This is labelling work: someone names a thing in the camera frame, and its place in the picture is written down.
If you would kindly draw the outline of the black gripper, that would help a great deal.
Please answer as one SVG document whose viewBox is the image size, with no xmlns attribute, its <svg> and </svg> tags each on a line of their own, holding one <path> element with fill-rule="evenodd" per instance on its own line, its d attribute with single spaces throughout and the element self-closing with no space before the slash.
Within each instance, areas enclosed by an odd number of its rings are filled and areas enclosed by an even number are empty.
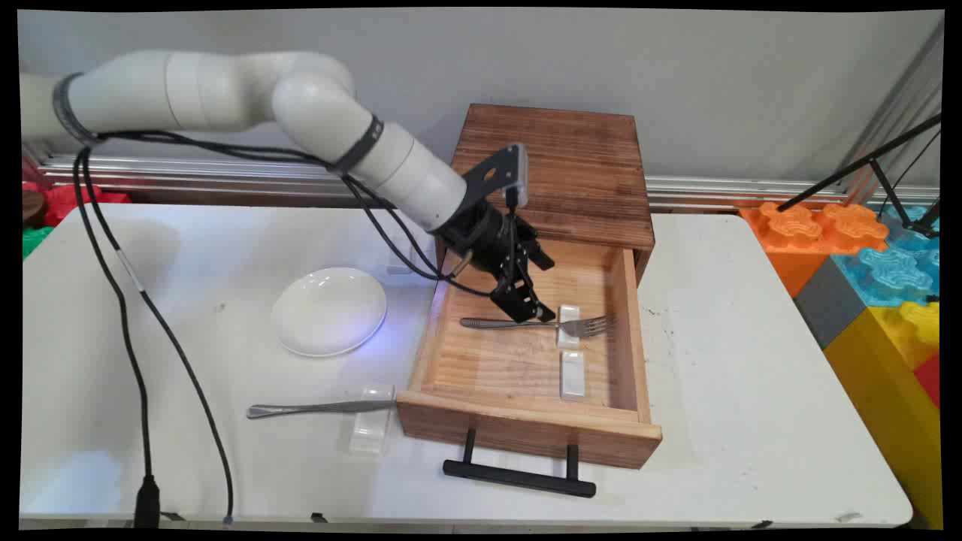
<svg viewBox="0 0 962 541">
<path fill-rule="evenodd" d="M 436 236 L 460 256 L 470 252 L 468 264 L 491 274 L 495 280 L 508 274 L 508 257 L 513 253 L 535 264 L 541 271 L 555 266 L 555 261 L 538 242 L 536 229 L 523 218 L 499 212 L 486 200 L 448 220 L 436 230 Z M 513 322 L 553 322 L 556 319 L 556 312 L 540 301 L 522 277 L 512 283 L 498 282 L 492 291 L 492 302 Z"/>
</svg>

